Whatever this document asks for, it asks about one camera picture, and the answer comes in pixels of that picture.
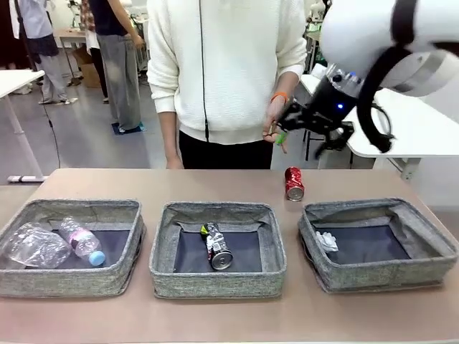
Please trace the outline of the person's left hand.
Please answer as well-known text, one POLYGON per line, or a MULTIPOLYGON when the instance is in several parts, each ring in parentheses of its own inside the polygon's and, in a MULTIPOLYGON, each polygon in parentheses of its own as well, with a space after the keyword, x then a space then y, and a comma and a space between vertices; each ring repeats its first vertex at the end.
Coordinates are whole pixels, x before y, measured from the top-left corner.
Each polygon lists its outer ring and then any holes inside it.
POLYGON ((285 98, 282 95, 276 95, 268 105, 265 123, 262 129, 262 138, 269 143, 281 147, 284 153, 287 153, 285 146, 286 134, 278 126, 278 117, 285 105, 285 98))

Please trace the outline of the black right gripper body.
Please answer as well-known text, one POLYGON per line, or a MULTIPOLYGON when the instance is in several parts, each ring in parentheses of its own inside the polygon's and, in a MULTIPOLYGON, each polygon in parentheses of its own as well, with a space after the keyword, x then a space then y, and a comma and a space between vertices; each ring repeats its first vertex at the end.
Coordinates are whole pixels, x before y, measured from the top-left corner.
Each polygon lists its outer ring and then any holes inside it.
POLYGON ((338 125, 355 105, 356 98, 337 90, 327 77, 322 77, 312 94, 308 109, 338 125))

